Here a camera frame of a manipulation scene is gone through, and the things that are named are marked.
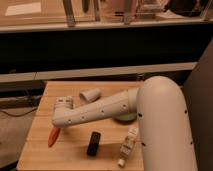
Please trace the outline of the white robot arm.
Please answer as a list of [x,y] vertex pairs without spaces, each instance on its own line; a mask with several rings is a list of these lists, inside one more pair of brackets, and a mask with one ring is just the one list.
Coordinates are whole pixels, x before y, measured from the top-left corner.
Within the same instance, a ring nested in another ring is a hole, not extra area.
[[59,98],[52,124],[63,128],[129,113],[137,115],[144,171],[198,171],[183,92],[165,76],[77,108]]

